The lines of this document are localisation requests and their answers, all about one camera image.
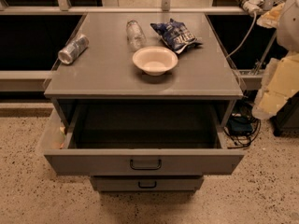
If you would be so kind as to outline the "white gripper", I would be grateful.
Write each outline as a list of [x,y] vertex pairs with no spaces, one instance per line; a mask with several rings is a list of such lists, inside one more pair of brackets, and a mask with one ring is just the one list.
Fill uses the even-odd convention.
[[289,51],[281,60],[271,58],[264,69],[261,88],[256,95],[252,115],[270,119],[299,92],[299,53]]

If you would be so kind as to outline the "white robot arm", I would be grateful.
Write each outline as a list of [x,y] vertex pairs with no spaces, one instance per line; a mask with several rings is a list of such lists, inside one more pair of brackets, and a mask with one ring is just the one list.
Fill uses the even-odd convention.
[[287,0],[281,9],[277,41],[288,53],[266,66],[252,108],[256,119],[274,117],[299,92],[299,0]]

